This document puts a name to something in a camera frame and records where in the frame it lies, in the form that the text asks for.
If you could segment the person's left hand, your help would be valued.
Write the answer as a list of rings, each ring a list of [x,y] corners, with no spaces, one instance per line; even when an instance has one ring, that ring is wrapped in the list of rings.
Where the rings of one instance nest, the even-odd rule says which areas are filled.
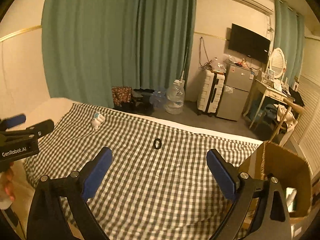
[[[13,165],[14,162],[11,162],[9,164],[9,168],[6,171],[1,172],[1,189],[4,190],[5,194],[12,202],[14,202],[16,199],[14,194],[14,186],[12,183],[14,177],[14,172],[12,170]]]

